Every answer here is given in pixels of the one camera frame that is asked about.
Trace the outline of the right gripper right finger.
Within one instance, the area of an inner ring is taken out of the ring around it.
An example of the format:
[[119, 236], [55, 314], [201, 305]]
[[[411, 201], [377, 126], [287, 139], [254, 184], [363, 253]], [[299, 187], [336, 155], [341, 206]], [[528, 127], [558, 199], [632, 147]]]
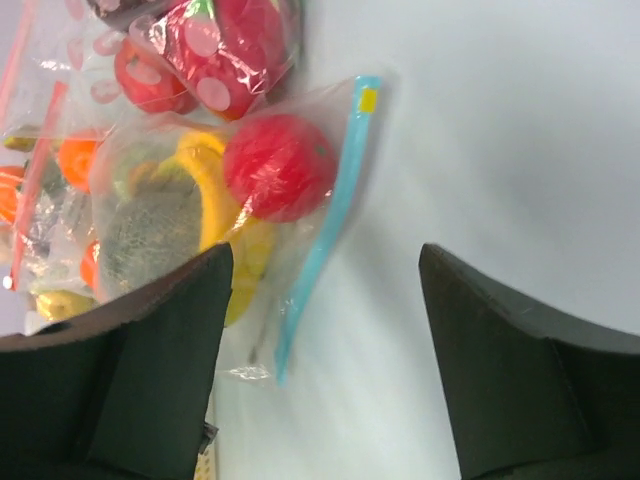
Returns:
[[569, 315], [436, 244], [419, 273], [461, 476], [635, 479], [639, 339]]

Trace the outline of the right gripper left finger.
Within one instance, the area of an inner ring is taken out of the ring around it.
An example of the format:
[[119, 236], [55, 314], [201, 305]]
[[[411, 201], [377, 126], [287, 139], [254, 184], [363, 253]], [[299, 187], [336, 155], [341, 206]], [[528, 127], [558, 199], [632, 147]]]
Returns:
[[1, 341], [5, 479], [190, 479], [231, 295], [218, 245], [134, 292]]

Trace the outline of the yellow fake banana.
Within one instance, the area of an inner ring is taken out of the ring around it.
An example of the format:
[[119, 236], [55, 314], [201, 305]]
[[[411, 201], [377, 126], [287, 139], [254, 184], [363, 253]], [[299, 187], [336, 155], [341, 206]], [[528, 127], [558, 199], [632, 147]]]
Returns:
[[235, 201], [224, 179], [224, 142], [212, 133], [191, 130], [180, 138], [173, 159], [199, 188], [200, 250], [229, 243], [233, 253], [232, 294], [225, 325], [237, 322], [251, 304], [275, 244], [275, 229]]

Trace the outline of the blue zip clear bag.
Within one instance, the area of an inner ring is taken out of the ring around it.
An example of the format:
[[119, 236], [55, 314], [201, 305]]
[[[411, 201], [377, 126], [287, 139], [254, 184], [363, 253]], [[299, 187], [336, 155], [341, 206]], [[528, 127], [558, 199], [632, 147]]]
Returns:
[[229, 123], [163, 114], [115, 130], [90, 170], [97, 298], [226, 246], [220, 369], [283, 382], [355, 196], [380, 88], [379, 77], [359, 75]]

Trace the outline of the red fake apple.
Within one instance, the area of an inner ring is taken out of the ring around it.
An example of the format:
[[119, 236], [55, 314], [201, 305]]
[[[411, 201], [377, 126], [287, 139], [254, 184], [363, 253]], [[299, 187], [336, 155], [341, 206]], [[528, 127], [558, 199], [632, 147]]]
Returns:
[[245, 122], [223, 155], [226, 186], [253, 216], [289, 223], [314, 212], [332, 190], [339, 159], [323, 131], [293, 114]]

